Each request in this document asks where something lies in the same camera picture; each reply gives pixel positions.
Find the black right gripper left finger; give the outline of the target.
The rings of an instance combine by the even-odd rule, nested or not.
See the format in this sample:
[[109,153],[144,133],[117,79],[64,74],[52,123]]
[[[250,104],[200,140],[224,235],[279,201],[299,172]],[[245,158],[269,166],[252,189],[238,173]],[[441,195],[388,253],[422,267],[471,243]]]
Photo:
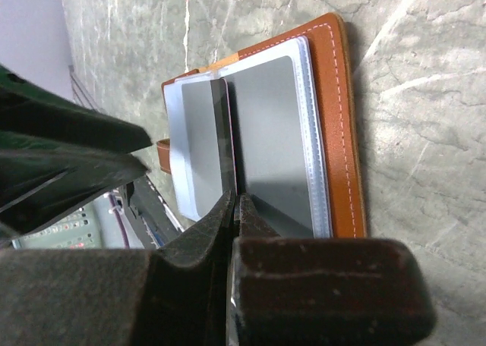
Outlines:
[[224,345],[235,195],[158,250],[4,250],[3,345]]

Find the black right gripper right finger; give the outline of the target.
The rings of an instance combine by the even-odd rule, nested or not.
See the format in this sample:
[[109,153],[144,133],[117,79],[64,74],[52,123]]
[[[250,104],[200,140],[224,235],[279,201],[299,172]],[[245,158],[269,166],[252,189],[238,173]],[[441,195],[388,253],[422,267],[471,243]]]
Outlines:
[[280,237],[235,204],[232,290],[242,345],[414,345],[437,315],[419,264],[380,238]]

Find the dark credit card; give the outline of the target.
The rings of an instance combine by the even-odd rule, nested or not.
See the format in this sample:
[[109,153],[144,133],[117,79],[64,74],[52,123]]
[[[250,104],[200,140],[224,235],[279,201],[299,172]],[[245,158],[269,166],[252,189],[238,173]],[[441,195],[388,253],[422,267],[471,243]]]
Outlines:
[[210,81],[216,125],[216,141],[221,171],[222,189],[238,192],[235,169],[235,148],[229,104],[228,84],[224,78]]

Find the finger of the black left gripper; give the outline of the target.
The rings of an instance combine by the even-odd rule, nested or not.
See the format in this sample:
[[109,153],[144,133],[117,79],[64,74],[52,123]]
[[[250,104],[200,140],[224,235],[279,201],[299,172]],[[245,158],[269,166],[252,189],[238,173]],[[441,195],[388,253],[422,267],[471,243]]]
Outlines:
[[146,171],[130,154],[2,152],[1,233],[45,228]]
[[140,126],[76,105],[1,66],[1,130],[113,153],[152,145]]

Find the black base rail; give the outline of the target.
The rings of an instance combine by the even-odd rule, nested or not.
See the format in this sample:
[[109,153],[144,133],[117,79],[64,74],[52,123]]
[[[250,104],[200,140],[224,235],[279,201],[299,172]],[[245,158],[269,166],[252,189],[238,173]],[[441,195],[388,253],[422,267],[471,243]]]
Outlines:
[[147,176],[121,187],[120,194],[125,216],[144,248],[164,247],[184,231]]

